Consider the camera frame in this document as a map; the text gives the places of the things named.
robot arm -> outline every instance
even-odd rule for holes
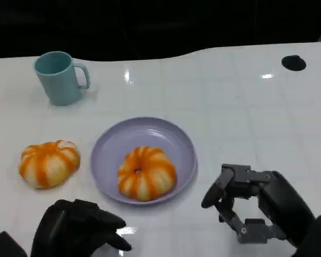
[[[258,207],[273,223],[248,218],[242,222],[232,210],[234,198],[258,197]],[[298,247],[315,218],[292,185],[276,171],[257,172],[251,166],[223,164],[221,174],[207,191],[202,208],[215,206],[242,244],[266,244],[268,239],[288,240]]]
[[[321,216],[314,221],[293,257],[321,257]]]

mug handle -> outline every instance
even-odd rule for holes
[[[89,72],[87,70],[87,67],[83,64],[80,64],[80,63],[74,63],[73,66],[82,69],[85,74],[85,77],[86,77],[87,84],[85,86],[79,86],[79,88],[80,89],[88,89],[90,86],[90,77],[89,77]]]

plate rim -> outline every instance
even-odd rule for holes
[[[158,121],[161,121],[161,122],[165,122],[165,123],[169,123],[171,124],[172,126],[175,126],[189,141],[190,143],[190,147],[194,153],[194,164],[193,164],[193,168],[190,172],[190,175],[188,177],[188,179],[184,182],[184,184],[178,189],[177,193],[176,194],[173,194],[170,192],[166,193],[164,196],[160,196],[159,198],[156,198],[155,200],[151,200],[151,201],[131,201],[129,200],[128,197],[126,197],[126,199],[117,199],[115,198],[113,195],[111,195],[109,192],[107,192],[106,190],[104,190],[100,184],[98,183],[98,179],[96,178],[96,175],[94,173],[94,168],[93,168],[93,159],[94,159],[94,151],[95,149],[97,148],[98,146],[98,142],[105,136],[105,134],[109,133],[109,131],[113,130],[116,126],[121,126],[123,123],[127,123],[127,122],[131,122],[133,120],[142,120],[142,119],[153,119],[153,120],[158,120]],[[122,203],[127,203],[129,205],[152,205],[152,204],[156,204],[156,203],[160,203],[160,202],[163,202],[163,201],[167,201],[168,199],[170,198],[173,198],[175,197],[177,194],[181,193],[189,184],[190,182],[193,180],[194,176],[197,174],[198,172],[198,160],[197,160],[197,154],[196,154],[196,150],[195,150],[195,146],[192,142],[192,140],[190,139],[190,137],[188,136],[188,134],[183,130],[181,129],[178,125],[172,123],[172,122],[169,122],[168,120],[165,120],[165,119],[161,119],[161,118],[156,118],[156,117],[149,117],[149,116],[143,116],[143,117],[134,117],[134,118],[129,118],[129,119],[124,119],[118,123],[115,123],[114,125],[110,126],[108,129],[106,129],[99,137],[98,139],[96,140],[92,150],[91,150],[91,153],[90,153],[90,172],[91,172],[91,175],[94,179],[94,182],[95,182],[95,185],[96,187],[98,187],[99,191],[106,195],[106,196],[109,196],[111,199],[113,199],[114,201],[117,201],[117,202],[122,202]]]

white table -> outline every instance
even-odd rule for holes
[[[286,55],[300,55],[307,68],[286,70]],[[80,61],[92,86],[68,107],[48,103],[33,70],[35,59],[0,59],[0,232],[6,230],[28,253],[46,208],[58,199],[79,198],[97,202],[133,228],[125,230],[134,247],[126,257],[290,256],[290,244],[275,239],[238,244],[215,209],[201,208],[222,163],[280,171],[313,213],[321,214],[321,43],[216,48],[164,60]],[[90,174],[96,139],[136,116],[174,122],[197,150],[193,186],[159,206],[116,203],[98,191]],[[58,139],[78,145],[80,169],[63,186],[31,189],[18,174],[21,151]],[[236,211],[242,219],[263,217],[256,199],[236,201]]]

pumpkin on plate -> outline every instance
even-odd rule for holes
[[[175,184],[175,167],[160,148],[135,148],[118,171],[120,192],[139,201],[153,200],[169,192]]]

